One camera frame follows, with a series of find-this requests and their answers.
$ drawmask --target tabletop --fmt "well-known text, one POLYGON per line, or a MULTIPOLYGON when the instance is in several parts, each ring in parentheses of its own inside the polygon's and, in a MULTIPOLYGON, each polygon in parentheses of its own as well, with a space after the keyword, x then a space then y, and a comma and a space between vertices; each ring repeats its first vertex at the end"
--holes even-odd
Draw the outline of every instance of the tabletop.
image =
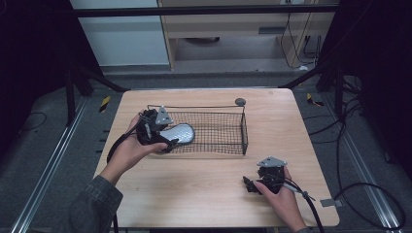
MULTIPOLYGON (((288 162, 292 179, 310 196, 324 226, 334 226, 334 207, 324 175, 311 145, 293 93, 282 88, 131 90, 120 101, 98 175, 114 141, 130 120, 148 105, 233 106, 246 100, 246 154, 183 152, 149 154, 127 171, 117 184, 123 193, 118 209, 120 227, 273 227, 284 226, 264 197, 250 193, 242 177, 258 179, 257 163, 273 156, 288 162)), ((296 194, 304 221, 316 226, 307 202, 296 194)))

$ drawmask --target metal mesh basket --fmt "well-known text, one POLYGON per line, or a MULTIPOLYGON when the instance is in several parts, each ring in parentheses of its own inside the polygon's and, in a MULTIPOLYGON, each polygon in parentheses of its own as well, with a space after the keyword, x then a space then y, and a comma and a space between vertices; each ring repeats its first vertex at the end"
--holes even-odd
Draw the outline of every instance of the metal mesh basket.
MULTIPOLYGON (((149 105, 148 109, 159 106, 149 105)), ((171 153, 216 152, 246 154, 248 132, 245 107, 170 107, 164 106, 173 119, 164 130, 180 123, 189 124, 194 130, 194 140, 187 145, 179 145, 171 153)))

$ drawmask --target person's hand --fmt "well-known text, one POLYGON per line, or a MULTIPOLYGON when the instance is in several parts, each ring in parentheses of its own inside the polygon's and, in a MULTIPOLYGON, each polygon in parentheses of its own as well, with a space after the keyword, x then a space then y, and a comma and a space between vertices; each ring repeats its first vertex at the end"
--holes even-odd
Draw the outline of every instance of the person's hand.
MULTIPOLYGON (((292 179, 287 167, 285 167, 285 177, 292 179)), ((287 225, 291 232, 306 228, 292 191, 282 186, 278 194, 275 194, 263 183, 254 182, 254 185, 263 194, 270 206, 272 206, 275 214, 287 225)))
MULTIPOLYGON (((126 132, 137 123, 138 119, 139 115, 131 120, 126 132)), ((139 143, 139 140, 137 140, 137 135, 131 134, 118 146, 110 159, 110 162, 100 173, 100 176, 113 185, 116 185, 121 175, 134 167, 143 157, 149 153, 164 150, 166 148, 167 144, 164 143, 142 146, 139 143)))

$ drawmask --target left hand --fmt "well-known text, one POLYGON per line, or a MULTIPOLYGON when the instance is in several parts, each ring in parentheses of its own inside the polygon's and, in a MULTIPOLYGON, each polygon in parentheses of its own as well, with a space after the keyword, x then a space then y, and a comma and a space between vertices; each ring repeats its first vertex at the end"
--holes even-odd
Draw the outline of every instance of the left hand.
MULTIPOLYGON (((138 121, 139 115, 136 115, 126 130, 128 132, 138 121)), ((134 167, 143 157, 152 152, 157 152, 167 148, 167 144, 156 143, 142 146, 137 140, 136 134, 127 137, 116 149, 110 162, 100 173, 100 176, 108 182, 116 185, 121 175, 134 167)))

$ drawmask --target gray sleeve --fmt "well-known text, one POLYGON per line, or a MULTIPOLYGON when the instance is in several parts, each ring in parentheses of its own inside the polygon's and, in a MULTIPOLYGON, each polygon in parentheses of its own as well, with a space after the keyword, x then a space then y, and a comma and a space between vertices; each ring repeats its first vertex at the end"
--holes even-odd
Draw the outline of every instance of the gray sleeve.
POLYGON ((296 233, 312 233, 312 231, 309 228, 303 228, 298 230, 296 233))
POLYGON ((111 183, 95 177, 72 202, 55 232, 109 232, 122 197, 111 183))

